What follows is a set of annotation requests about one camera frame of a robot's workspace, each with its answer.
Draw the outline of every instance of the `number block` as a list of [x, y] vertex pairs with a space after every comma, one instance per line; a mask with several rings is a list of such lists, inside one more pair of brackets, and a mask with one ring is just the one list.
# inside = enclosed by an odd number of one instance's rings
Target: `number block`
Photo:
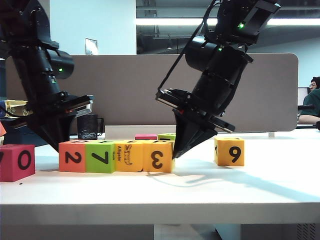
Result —
[[59, 171], [86, 172], [86, 146], [94, 140], [71, 140], [59, 143]]
[[116, 170], [115, 141], [94, 140], [85, 145], [85, 170], [111, 174]]
[[135, 140], [157, 140], [157, 134], [136, 134], [134, 136]]
[[5, 135], [6, 133], [7, 132], [6, 132], [5, 128], [4, 128], [4, 126], [0, 122], [0, 137]]
[[144, 140], [124, 140], [114, 144], [115, 170], [141, 172], [143, 169]]
[[175, 161], [173, 157], [174, 141], [157, 140], [144, 143], [143, 171], [171, 173]]
[[35, 145], [7, 144], [1, 146], [0, 182], [15, 182], [35, 173]]
[[158, 140], [175, 141], [176, 134], [175, 133], [161, 133], [161, 134], [158, 134]]
[[214, 138], [214, 161], [218, 166], [244, 166], [245, 140], [239, 137]]

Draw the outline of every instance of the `yellow block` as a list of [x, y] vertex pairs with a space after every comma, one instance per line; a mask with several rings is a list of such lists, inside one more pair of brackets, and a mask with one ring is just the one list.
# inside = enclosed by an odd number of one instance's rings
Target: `yellow block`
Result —
[[218, 166], [244, 166], [245, 140], [240, 137], [214, 137], [214, 161]]
[[156, 140], [144, 142], [143, 171], [171, 173], [175, 161], [172, 159], [175, 141]]
[[143, 169], [143, 140], [116, 141], [115, 170], [118, 172], [140, 172]]

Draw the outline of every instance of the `robotic arm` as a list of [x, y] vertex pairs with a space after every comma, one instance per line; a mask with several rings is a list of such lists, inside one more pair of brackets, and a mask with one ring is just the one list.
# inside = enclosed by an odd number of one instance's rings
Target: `robotic arm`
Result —
[[[212, 1], [202, 24], [198, 26], [166, 78], [158, 87], [156, 100], [173, 108], [176, 139], [173, 157], [178, 158], [194, 146], [218, 134], [216, 128], [227, 132], [235, 126], [221, 120], [233, 99], [242, 72], [253, 59], [246, 54], [248, 45], [257, 42], [260, 31], [280, 9], [276, 0]], [[217, 25], [211, 31], [207, 19], [212, 8], [220, 4]], [[195, 36], [203, 25], [204, 35]], [[191, 68], [202, 72], [192, 92], [165, 89], [162, 86], [185, 53]]]
[[11, 122], [27, 125], [58, 151], [75, 117], [91, 112], [92, 95], [61, 91], [57, 79], [74, 70], [72, 57], [51, 40], [49, 19], [37, 0], [0, 0], [0, 57], [12, 56], [33, 113]]

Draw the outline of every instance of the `red block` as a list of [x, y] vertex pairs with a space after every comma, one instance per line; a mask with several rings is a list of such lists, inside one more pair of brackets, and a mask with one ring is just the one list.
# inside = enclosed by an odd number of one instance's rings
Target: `red block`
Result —
[[136, 134], [134, 137], [135, 140], [158, 140], [157, 134]]
[[0, 146], [0, 181], [15, 182], [36, 173], [35, 145]]

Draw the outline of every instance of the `black number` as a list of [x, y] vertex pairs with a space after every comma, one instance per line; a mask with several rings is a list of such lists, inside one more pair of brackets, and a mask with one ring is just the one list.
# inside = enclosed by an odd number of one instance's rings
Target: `black number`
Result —
[[[28, 157], [28, 163], [25, 166], [22, 164], [22, 156], [23, 155], [27, 155], [27, 157]], [[18, 156], [18, 166], [21, 170], [26, 170], [26, 169], [28, 169], [28, 167], [30, 165], [31, 165], [31, 154], [29, 151], [23, 150], [22, 152], [20, 152], [20, 154]]]
[[73, 161], [74, 163], [76, 163], [76, 164], [79, 164], [80, 162], [81, 162], [81, 159], [82, 159], [82, 157], [81, 157], [81, 154], [79, 153], [79, 152], [75, 152], [74, 153], [78, 158], [75, 158], [74, 156], [72, 156], [69, 152], [65, 152], [65, 163], [66, 164], [68, 164], [69, 163], [69, 159], [71, 160], [71, 161]]
[[104, 158], [100, 157], [99, 155], [95, 154], [94, 152], [91, 153], [91, 156], [94, 157], [95, 159], [99, 160], [100, 162], [103, 162], [104, 164], [109, 164], [109, 156], [108, 156], [107, 151], [104, 153]]
[[241, 155], [241, 149], [240, 149], [240, 147], [238, 147], [238, 146], [233, 146], [233, 147], [231, 147], [231, 148], [229, 149], [229, 154], [230, 154], [232, 157], [234, 157], [234, 159], [232, 160], [232, 162], [235, 163], [235, 162], [239, 159], [239, 157], [240, 157], [240, 155]]
[[154, 151], [153, 153], [151, 153], [151, 158], [153, 159], [152, 166], [155, 169], [160, 169], [160, 168], [162, 168], [163, 164], [160, 163], [159, 165], [157, 165], [157, 162], [159, 162], [159, 159], [156, 158], [156, 155], [159, 155], [160, 157], [163, 157], [164, 154], [162, 152], [160, 152], [160, 151]]
[[89, 142], [88, 140], [76, 140], [76, 141], [72, 141], [72, 143], [86, 143]]
[[0, 163], [1, 163], [1, 161], [2, 161], [2, 159], [4, 158], [4, 152], [3, 151], [0, 151]]

